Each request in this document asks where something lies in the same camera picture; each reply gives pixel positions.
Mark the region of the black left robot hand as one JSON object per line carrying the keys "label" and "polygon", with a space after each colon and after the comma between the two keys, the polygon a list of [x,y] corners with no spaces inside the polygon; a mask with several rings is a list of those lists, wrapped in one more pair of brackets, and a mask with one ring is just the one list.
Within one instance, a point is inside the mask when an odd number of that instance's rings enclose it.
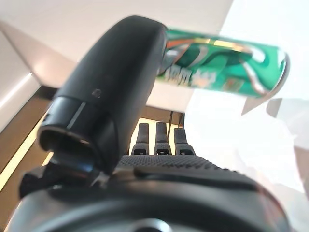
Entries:
{"label": "black left robot hand", "polygon": [[[9,232],[291,232],[263,185],[195,154],[184,128],[138,120],[156,80],[264,97],[284,83],[278,47],[169,29],[142,16],[112,26],[56,92],[38,129],[49,162],[24,174]],[[138,140],[130,146],[134,128]]]}

